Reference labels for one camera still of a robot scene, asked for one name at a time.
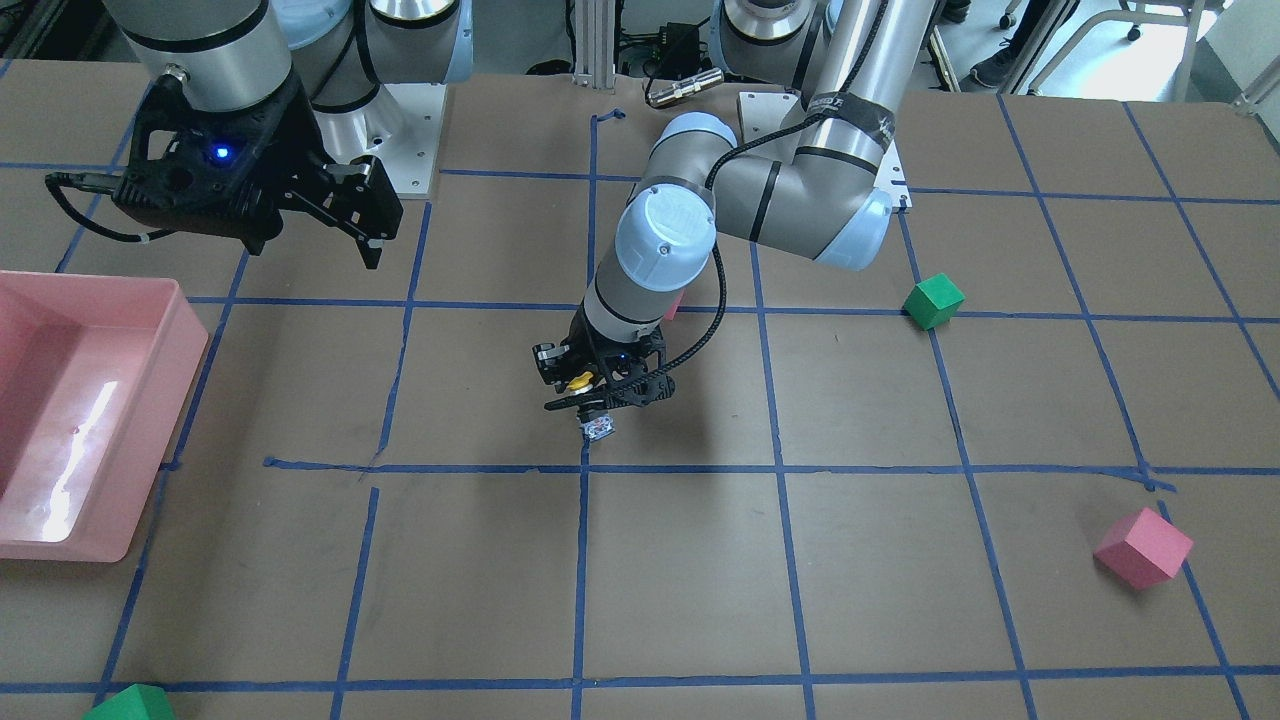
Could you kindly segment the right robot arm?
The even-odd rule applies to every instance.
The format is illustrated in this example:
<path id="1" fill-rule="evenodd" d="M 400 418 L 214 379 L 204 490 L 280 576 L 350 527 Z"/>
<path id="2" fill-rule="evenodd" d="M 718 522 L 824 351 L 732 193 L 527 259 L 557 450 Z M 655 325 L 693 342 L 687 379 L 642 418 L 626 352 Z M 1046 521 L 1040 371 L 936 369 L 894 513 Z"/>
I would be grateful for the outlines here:
<path id="1" fill-rule="evenodd" d="M 412 190 L 417 122 L 392 92 L 474 69 L 468 1 L 109 1 L 152 73 L 122 176 L 102 184 L 147 243 L 186 232 L 257 256 L 288 211 L 379 265 Z"/>

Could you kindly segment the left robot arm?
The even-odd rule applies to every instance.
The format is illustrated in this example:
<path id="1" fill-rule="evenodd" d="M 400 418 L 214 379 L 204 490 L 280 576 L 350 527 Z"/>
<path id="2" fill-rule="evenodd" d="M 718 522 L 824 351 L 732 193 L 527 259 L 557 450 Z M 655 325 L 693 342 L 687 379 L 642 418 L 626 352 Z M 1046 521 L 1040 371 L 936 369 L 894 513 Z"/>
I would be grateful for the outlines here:
<path id="1" fill-rule="evenodd" d="M 876 184 L 933 1 L 719 1 L 708 42 L 726 70 L 796 91 L 790 123 L 754 142 L 704 111 L 655 141 L 568 336 L 535 363 L 549 409 L 584 420 L 675 391 L 660 323 L 721 234 L 860 270 L 895 201 Z"/>

